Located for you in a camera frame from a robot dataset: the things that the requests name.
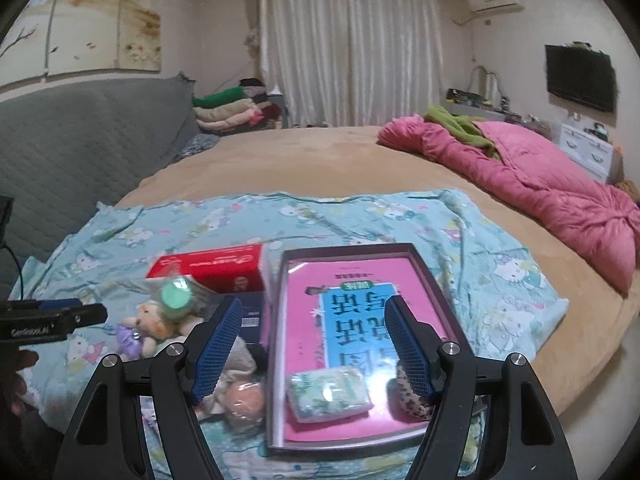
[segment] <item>barcode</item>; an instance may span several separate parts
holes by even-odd
[[[260,324],[259,317],[243,317],[242,318],[242,327],[245,326],[258,326]]]

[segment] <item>gray quilted headboard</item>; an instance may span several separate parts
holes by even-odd
[[[132,78],[58,86],[0,103],[0,194],[15,196],[6,243],[46,262],[97,202],[113,205],[199,133],[193,82]],[[0,253],[0,299],[17,278]]]

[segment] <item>green label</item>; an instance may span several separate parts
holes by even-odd
[[[363,288],[373,288],[371,280],[361,280],[359,282],[343,282],[340,284],[342,290],[362,290]]]

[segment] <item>blue gripper pad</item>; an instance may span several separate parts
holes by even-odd
[[[385,325],[412,390],[426,401],[433,400],[444,388],[437,353],[442,342],[435,330],[416,321],[401,296],[386,301]]]
[[[184,342],[188,354],[182,389],[193,406],[216,387],[241,325],[241,301],[225,296],[211,319],[196,325]]]

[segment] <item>beige bedsheet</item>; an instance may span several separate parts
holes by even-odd
[[[564,411],[612,357],[638,315],[638,270],[623,299],[583,259],[532,219],[459,175],[415,155],[376,145],[378,128],[307,128],[251,132],[220,140],[143,180],[120,206],[155,205],[226,194],[283,190],[305,196],[458,188],[480,211],[533,253],[569,311],[534,368],[556,409]]]

